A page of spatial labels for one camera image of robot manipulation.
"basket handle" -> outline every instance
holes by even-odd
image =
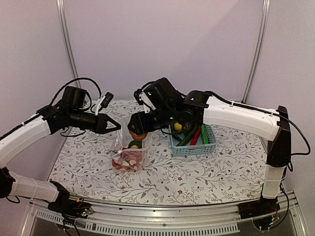
[[[202,149],[205,148],[205,145],[193,145],[193,146],[187,146],[188,150],[194,150],[194,149]]]

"red vegetable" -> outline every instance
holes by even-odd
[[[198,126],[197,131],[196,131],[195,135],[193,136],[193,139],[192,139],[192,141],[191,141],[191,143],[190,143],[191,146],[192,146],[192,145],[196,145],[200,133],[201,133],[201,127]]]

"floral pattern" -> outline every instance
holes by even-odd
[[[115,120],[141,111],[135,101],[112,101],[102,112]],[[258,136],[212,126],[217,146],[210,154],[173,157],[169,137],[153,132],[143,170],[115,174],[109,149],[115,132],[87,131],[67,138],[50,174],[72,195],[108,201],[197,205],[259,198],[266,152]],[[71,134],[81,132],[73,128]]]

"white wall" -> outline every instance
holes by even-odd
[[[1,136],[47,105],[71,79],[55,0],[0,1],[0,65]],[[56,134],[39,141],[9,169],[46,180],[62,140]],[[28,201],[22,202],[0,200],[0,235],[18,235]]]
[[[249,103],[288,108],[289,118],[315,148],[315,2],[272,1],[267,32]],[[306,151],[292,132],[292,149]],[[293,157],[285,184],[294,189],[310,235],[315,235],[315,155]]]
[[[116,99],[131,98],[146,82],[167,77],[184,93],[214,90],[241,100],[262,3],[76,0],[64,5],[79,76],[96,79]]]

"yellow fruit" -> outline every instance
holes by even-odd
[[[179,132],[179,131],[183,130],[183,126],[181,124],[179,124],[179,123],[175,123],[174,124],[174,129]]]

